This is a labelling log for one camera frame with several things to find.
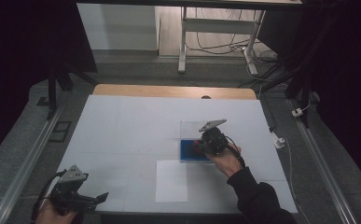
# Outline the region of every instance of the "background desk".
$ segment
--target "background desk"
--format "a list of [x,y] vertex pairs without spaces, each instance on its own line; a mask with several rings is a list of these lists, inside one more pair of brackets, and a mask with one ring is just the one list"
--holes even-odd
[[[127,96],[98,95],[104,92]],[[226,100],[189,99],[218,98],[220,92]],[[179,177],[186,181],[186,201],[156,203],[157,161],[179,161],[181,121],[225,118],[220,130],[243,148],[256,180],[273,185],[281,206],[297,212],[260,102],[244,99],[256,98],[250,90],[237,89],[99,86],[84,107],[59,170],[76,163],[90,174],[80,194],[109,192],[99,212],[238,214],[232,187],[211,163],[181,163],[187,173]]]

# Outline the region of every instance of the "black sleeve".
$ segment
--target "black sleeve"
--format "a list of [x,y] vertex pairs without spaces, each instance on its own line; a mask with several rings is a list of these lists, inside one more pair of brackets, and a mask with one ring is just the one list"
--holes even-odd
[[257,183],[249,167],[232,175],[227,183],[235,189],[238,208],[251,223],[297,223],[293,216],[282,209],[275,189],[267,183]]

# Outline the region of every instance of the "sheet of paper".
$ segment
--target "sheet of paper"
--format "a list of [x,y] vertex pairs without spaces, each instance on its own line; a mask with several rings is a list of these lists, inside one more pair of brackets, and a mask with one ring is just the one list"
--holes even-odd
[[157,203],[187,202],[187,165],[157,161]]

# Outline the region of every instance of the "white desk leg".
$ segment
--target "white desk leg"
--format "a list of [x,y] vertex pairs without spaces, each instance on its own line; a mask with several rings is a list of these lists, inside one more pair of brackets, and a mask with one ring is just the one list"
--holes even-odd
[[250,35],[249,44],[247,45],[246,49],[243,48],[243,55],[244,55],[244,58],[247,61],[247,66],[249,67],[250,74],[252,76],[258,75],[258,71],[256,70],[256,66],[254,64],[253,57],[252,57],[252,50],[253,50],[253,45],[254,45],[254,43],[256,41],[259,26],[261,25],[262,18],[264,17],[264,14],[265,14],[265,11],[260,11],[259,16],[258,16],[258,18],[256,20],[256,23],[255,23],[254,29],[253,29],[253,33]]
[[187,29],[187,8],[183,9],[183,19],[181,21],[181,44],[179,54],[178,73],[184,74],[186,72],[186,29]]

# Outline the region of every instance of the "hand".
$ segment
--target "hand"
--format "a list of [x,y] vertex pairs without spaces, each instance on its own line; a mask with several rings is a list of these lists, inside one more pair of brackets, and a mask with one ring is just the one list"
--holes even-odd
[[228,178],[236,172],[242,170],[242,166],[238,159],[236,159],[233,153],[227,148],[225,148],[219,155],[206,154],[206,157],[209,158],[215,164],[217,169]]
[[70,224],[76,215],[76,212],[69,212],[64,216],[61,216],[54,205],[52,205],[51,201],[45,200],[40,211],[38,211],[38,216],[35,222],[37,224]]

